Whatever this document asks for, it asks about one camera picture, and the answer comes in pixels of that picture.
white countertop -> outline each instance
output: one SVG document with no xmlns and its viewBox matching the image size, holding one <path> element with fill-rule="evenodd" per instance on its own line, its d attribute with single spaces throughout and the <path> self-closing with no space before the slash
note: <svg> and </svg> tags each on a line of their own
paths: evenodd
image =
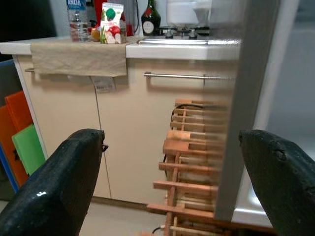
<svg viewBox="0 0 315 236">
<path fill-rule="evenodd" d="M 10 55 L 31 55 L 31 43 L 43 40 L 58 40 L 52 37 L 0 43 L 0 52 Z M 197 45 L 139 45 L 126 46 L 127 58 L 138 59 L 185 59 L 185 60 L 237 60 L 240 47 Z"/>
</svg>

wooden drying rack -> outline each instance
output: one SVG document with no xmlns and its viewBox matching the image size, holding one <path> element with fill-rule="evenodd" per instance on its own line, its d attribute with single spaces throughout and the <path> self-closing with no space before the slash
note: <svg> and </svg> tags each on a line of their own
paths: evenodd
<svg viewBox="0 0 315 236">
<path fill-rule="evenodd" d="M 147 205 L 150 212 L 166 214 L 164 235 L 228 236 L 234 229 L 273 233 L 269 228 L 214 219 L 230 104 L 177 99 L 175 106 L 163 145 L 166 159 L 158 164 L 167 180 L 153 183 L 155 189 L 167 190 L 165 204 Z"/>
</svg>

beige cabinet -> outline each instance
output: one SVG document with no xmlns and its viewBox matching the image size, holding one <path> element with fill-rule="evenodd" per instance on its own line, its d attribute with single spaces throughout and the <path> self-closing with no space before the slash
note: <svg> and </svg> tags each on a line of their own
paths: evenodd
<svg viewBox="0 0 315 236">
<path fill-rule="evenodd" d="M 161 203 L 165 192 L 154 190 L 152 183 L 164 178 L 164 172 L 158 170 L 158 162 L 163 160 L 162 146 L 175 99 L 202 100 L 204 81 L 146 79 L 144 72 L 234 77 L 236 64 L 129 59 L 127 65 L 128 76 L 115 78 L 116 90 L 97 95 L 101 126 L 109 145 L 106 160 L 111 195 L 123 201 Z M 220 89 L 227 86 L 213 82 L 214 89 L 207 91 L 207 99 L 229 101 L 232 90 Z"/>
<path fill-rule="evenodd" d="M 18 62 L 48 156 L 73 132 L 100 129 L 94 86 L 88 78 L 72 82 L 64 75 L 25 72 L 33 68 L 31 56 L 18 56 Z M 94 195 L 110 197 L 104 158 Z"/>
</svg>

water bottle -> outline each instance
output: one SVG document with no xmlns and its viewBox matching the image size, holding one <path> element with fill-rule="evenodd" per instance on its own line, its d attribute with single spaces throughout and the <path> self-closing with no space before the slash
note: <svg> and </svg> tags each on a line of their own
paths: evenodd
<svg viewBox="0 0 315 236">
<path fill-rule="evenodd" d="M 86 0 L 66 0 L 70 24 L 70 36 L 73 42 L 89 40 Z"/>
</svg>

tiled floor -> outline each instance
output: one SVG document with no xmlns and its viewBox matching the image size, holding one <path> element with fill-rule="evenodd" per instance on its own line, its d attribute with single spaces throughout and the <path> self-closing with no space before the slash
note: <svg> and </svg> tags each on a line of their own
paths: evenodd
<svg viewBox="0 0 315 236">
<path fill-rule="evenodd" d="M 0 211 L 5 205 L 6 202 L 0 202 Z M 91 203 L 80 236 L 136 236 L 141 231 L 152 232 L 164 222 L 164 215 Z"/>
<path fill-rule="evenodd" d="M 1 181 L 0 183 L 0 199 L 3 201 L 9 201 L 14 196 L 13 188 L 9 180 Z"/>
</svg>

